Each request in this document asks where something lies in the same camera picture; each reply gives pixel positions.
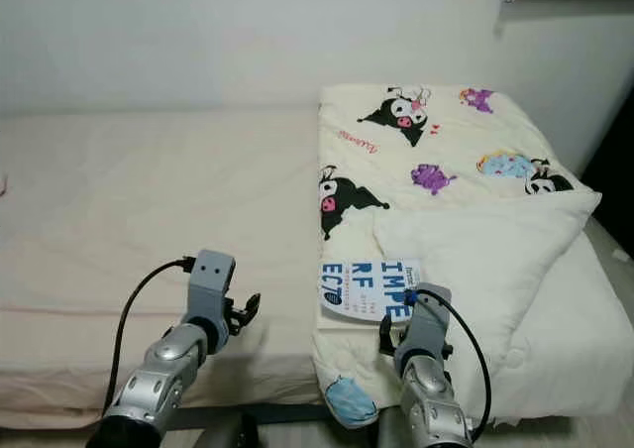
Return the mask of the white book blue letters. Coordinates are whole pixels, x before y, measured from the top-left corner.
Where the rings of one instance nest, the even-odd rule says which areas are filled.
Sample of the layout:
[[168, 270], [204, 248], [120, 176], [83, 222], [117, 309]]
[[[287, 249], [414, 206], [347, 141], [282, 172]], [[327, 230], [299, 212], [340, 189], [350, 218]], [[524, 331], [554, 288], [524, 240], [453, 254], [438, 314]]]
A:
[[406, 294], [421, 280], [417, 259], [332, 261], [320, 266], [320, 302], [330, 315], [377, 324], [408, 320], [412, 306]]

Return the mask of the blue face mask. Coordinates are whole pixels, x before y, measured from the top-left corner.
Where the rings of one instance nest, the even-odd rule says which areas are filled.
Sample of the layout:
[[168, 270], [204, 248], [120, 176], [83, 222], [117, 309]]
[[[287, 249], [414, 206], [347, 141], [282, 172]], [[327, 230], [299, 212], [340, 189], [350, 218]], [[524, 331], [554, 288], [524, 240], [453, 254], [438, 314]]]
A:
[[379, 407], [354, 379], [336, 377], [323, 390], [323, 397], [332, 416], [344, 428], [368, 428], [377, 422]]

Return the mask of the dark left robot leg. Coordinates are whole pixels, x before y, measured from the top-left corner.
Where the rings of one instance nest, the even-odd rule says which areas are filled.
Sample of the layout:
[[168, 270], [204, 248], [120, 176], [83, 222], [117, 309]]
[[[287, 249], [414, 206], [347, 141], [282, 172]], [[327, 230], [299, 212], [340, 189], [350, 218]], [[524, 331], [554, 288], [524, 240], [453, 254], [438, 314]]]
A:
[[191, 448], [260, 448], [257, 420], [248, 413], [232, 413], [210, 420]]

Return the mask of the cream cartoon print blanket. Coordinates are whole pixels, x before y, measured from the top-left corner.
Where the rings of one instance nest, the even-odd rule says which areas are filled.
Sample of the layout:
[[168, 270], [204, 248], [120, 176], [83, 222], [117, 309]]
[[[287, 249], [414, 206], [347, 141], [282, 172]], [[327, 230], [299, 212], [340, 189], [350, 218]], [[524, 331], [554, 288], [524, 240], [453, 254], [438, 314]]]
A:
[[[320, 263], [417, 259], [418, 283], [447, 287], [462, 321], [448, 327], [445, 366], [467, 416], [619, 407], [634, 377], [634, 324], [585, 234], [601, 195], [558, 162], [510, 96], [335, 84], [321, 90], [317, 125]], [[313, 362], [323, 402], [343, 376], [379, 413], [399, 404], [377, 324], [322, 308]]]

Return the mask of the cream sheeted mattress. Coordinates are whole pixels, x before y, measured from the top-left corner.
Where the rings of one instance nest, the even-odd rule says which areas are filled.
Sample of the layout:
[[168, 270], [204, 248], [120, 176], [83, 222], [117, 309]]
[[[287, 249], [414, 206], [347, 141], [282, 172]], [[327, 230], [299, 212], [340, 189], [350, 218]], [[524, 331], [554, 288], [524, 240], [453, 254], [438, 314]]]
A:
[[257, 320], [200, 371], [193, 406], [322, 401], [318, 108], [10, 119], [0, 134], [0, 424], [101, 411], [119, 312], [150, 270], [232, 255]]

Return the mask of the dark bed frame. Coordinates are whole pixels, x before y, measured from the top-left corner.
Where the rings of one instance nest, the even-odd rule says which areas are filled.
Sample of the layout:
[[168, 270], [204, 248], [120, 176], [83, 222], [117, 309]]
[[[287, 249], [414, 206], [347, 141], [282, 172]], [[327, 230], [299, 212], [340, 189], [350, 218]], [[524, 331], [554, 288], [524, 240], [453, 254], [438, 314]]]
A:
[[183, 407], [171, 418], [168, 430], [204, 428], [210, 422], [234, 415], [249, 415], [259, 425], [331, 419], [323, 404], [239, 404], [239, 406]]

